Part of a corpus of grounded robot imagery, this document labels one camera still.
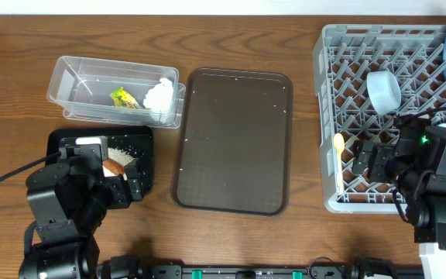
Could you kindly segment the orange carrot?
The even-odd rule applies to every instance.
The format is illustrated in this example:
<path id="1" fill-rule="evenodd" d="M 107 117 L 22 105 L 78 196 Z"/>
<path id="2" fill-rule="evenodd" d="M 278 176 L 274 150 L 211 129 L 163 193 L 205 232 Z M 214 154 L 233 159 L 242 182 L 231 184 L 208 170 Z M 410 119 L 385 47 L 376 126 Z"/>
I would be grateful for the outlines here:
<path id="1" fill-rule="evenodd" d="M 125 174 L 124 167 L 114 160 L 107 159 L 102 162 L 104 176 L 113 177 Z"/>

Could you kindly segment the yellow plastic spoon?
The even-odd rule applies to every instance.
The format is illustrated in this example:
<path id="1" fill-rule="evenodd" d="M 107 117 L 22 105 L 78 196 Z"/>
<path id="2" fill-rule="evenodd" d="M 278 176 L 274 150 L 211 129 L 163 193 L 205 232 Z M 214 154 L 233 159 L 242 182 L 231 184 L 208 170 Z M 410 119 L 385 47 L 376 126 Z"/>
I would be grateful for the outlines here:
<path id="1" fill-rule="evenodd" d="M 337 174 L 336 174 L 336 184 L 338 188 L 338 195 L 341 196 L 344 194 L 344 178 L 343 178 L 343 166 L 341 155 L 345 150 L 345 141 L 343 135 L 340 133 L 336 133 L 334 135 L 334 148 L 337 154 Z"/>

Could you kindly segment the light blue bowl with rice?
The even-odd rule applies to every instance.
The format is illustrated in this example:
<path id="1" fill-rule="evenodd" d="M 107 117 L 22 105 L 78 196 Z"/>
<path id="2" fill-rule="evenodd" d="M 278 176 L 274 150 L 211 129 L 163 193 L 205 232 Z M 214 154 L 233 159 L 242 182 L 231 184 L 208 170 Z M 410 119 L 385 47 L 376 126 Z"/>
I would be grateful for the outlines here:
<path id="1" fill-rule="evenodd" d="M 389 71 L 374 71 L 367 74 L 367 91 L 372 107 L 378 115 L 386 115 L 401 105 L 400 86 Z"/>

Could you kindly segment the yellow green snack wrapper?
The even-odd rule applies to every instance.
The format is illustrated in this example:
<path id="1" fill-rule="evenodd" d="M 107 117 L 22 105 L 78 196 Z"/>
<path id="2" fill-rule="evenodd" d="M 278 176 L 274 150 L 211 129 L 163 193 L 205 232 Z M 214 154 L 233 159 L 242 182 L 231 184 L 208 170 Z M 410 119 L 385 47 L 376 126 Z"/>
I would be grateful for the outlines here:
<path id="1" fill-rule="evenodd" d="M 123 87 L 115 89 L 110 98 L 113 100 L 115 107 L 123 107 L 128 109 L 141 109 L 142 106 L 130 95 Z"/>

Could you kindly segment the white tissue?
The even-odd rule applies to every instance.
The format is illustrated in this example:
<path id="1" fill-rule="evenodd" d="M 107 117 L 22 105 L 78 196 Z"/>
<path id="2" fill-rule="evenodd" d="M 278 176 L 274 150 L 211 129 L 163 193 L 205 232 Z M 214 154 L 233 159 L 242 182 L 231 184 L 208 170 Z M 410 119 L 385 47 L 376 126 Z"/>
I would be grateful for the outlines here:
<path id="1" fill-rule="evenodd" d="M 149 110 L 153 121 L 160 122 L 165 114 L 170 111 L 173 97 L 173 82 L 168 78 L 162 77 L 159 83 L 149 89 L 142 105 Z"/>

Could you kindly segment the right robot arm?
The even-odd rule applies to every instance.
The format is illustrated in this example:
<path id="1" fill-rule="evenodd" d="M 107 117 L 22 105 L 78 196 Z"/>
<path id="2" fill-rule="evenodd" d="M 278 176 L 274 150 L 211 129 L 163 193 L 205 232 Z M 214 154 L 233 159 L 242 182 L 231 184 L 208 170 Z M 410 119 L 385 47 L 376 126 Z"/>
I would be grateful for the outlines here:
<path id="1" fill-rule="evenodd" d="M 354 174 L 392 184 L 400 218 L 414 228 L 426 278 L 446 278 L 446 128 L 429 119 L 401 119 L 394 144 L 359 140 Z"/>

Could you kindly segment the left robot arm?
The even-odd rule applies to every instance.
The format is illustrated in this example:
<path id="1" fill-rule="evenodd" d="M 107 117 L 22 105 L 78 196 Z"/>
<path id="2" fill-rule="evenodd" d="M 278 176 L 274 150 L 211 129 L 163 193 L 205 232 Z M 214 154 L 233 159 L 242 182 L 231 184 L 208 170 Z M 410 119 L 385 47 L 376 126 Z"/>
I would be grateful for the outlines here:
<path id="1" fill-rule="evenodd" d="M 100 164 L 64 160 L 30 174 L 26 186 L 35 221 L 25 232 L 20 278 L 95 278 L 94 232 L 109 210 L 128 208 L 149 190 L 135 163 L 106 177 Z"/>

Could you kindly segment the grey dishwasher rack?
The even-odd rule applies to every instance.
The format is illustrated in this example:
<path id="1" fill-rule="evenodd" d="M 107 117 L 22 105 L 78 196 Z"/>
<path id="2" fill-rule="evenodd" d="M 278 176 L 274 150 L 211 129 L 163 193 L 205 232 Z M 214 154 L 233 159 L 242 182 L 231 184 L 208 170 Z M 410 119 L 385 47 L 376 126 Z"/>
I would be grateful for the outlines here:
<path id="1" fill-rule="evenodd" d="M 325 208 L 332 213 L 394 214 L 391 184 L 352 173 L 354 143 L 394 144 L 398 115 L 442 108 L 431 115 L 446 123 L 445 25 L 326 25 L 313 50 L 314 87 L 321 117 L 321 179 Z M 401 90 L 400 107 L 378 115 L 369 100 L 367 74 L 389 71 Z M 343 135 L 344 194 L 336 184 L 336 133 Z"/>

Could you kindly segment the white rice pile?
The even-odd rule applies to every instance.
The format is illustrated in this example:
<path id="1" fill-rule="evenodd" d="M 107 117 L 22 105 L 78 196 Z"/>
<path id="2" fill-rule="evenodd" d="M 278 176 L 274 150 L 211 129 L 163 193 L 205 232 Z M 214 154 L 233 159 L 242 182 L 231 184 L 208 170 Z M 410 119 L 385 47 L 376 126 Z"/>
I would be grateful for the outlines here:
<path id="1" fill-rule="evenodd" d="M 145 153 L 134 149 L 120 150 L 118 148 L 108 148 L 108 158 L 123 167 L 136 159 L 144 157 Z"/>

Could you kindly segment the black bin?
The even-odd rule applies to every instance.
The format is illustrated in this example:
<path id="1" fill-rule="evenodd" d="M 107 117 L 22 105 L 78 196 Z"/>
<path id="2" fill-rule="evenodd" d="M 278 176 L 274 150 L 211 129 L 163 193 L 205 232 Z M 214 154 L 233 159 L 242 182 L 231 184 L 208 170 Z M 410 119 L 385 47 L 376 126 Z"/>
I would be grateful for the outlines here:
<path id="1" fill-rule="evenodd" d="M 150 192 L 154 177 L 154 144 L 153 131 L 148 126 L 57 129 L 48 137 L 46 154 L 56 153 L 65 144 L 65 138 L 89 136 L 106 136 L 108 147 L 137 159 L 139 193 L 144 197 Z"/>

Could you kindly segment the clear plastic bin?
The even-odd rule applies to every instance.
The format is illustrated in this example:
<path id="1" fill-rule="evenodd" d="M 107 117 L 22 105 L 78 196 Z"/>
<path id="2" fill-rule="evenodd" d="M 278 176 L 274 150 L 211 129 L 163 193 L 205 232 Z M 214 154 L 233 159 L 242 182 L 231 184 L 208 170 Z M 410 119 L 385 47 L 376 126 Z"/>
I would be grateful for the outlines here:
<path id="1" fill-rule="evenodd" d="M 156 122 L 142 101 L 160 78 L 173 82 L 173 97 L 170 111 Z M 119 87 L 142 108 L 115 107 L 110 94 Z M 47 91 L 47 99 L 60 105 L 67 119 L 168 129 L 180 126 L 184 95 L 185 85 L 174 67 L 70 56 L 58 59 Z"/>

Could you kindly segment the dark brown serving tray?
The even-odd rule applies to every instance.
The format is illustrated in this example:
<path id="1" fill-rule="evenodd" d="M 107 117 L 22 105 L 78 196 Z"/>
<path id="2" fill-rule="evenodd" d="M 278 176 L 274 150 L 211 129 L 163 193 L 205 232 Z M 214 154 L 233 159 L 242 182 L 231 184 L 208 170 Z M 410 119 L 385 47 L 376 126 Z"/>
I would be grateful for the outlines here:
<path id="1" fill-rule="evenodd" d="M 289 199 L 292 81 L 279 73 L 199 68 L 187 85 L 175 203 L 279 215 Z"/>

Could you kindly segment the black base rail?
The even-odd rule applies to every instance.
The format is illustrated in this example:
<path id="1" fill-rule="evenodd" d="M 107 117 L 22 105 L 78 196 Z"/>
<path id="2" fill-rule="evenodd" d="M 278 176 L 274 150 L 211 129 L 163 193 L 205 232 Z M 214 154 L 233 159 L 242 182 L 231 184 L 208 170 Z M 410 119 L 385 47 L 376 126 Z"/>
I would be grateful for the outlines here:
<path id="1" fill-rule="evenodd" d="M 96 269 L 96 278 L 136 279 L 424 279 L 421 267 L 397 266 L 388 260 L 358 258 L 344 265 L 318 257 L 306 267 L 143 266 L 134 256 L 113 257 Z"/>

